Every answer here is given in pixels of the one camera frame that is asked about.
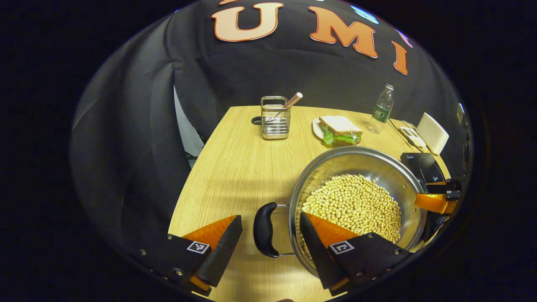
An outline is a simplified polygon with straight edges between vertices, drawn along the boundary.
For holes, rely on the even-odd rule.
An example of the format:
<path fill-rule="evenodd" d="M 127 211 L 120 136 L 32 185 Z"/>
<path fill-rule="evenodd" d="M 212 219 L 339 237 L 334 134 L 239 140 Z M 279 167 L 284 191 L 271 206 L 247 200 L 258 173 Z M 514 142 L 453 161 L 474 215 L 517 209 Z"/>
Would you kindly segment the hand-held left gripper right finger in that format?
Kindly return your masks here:
<path fill-rule="evenodd" d="M 300 214 L 300 233 L 332 296 L 370 288 L 412 255 L 377 233 L 357 235 L 306 212 Z"/>

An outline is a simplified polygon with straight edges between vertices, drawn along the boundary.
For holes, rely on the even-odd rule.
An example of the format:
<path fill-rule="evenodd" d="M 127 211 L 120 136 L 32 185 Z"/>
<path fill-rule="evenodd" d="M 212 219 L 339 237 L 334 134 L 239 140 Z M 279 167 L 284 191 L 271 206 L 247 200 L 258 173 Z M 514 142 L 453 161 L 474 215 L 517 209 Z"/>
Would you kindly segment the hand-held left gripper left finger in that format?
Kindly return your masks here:
<path fill-rule="evenodd" d="M 243 231 L 232 215 L 183 236 L 167 234 L 138 249 L 138 261 L 175 287 L 209 294 L 222 279 Z"/>

